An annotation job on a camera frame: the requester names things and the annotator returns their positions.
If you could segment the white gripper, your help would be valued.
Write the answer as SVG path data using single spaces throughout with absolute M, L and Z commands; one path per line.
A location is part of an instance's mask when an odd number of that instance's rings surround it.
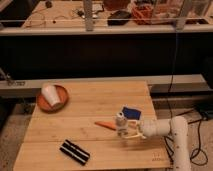
M 138 120 L 128 120 L 128 125 L 137 126 L 140 125 L 140 121 Z M 133 139 L 133 138 L 141 138 L 146 139 L 147 137 L 152 137 L 157 135 L 157 121 L 156 120 L 143 120 L 140 125 L 141 133 L 131 135 L 131 136 L 123 136 L 124 139 Z

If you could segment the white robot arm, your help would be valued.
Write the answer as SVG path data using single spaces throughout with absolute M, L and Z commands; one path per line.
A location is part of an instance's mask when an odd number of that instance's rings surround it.
M 136 134 L 124 135 L 124 138 L 140 137 L 146 139 L 166 135 L 171 135 L 173 138 L 173 171 L 191 171 L 188 150 L 188 123 L 182 116 L 136 122 Z

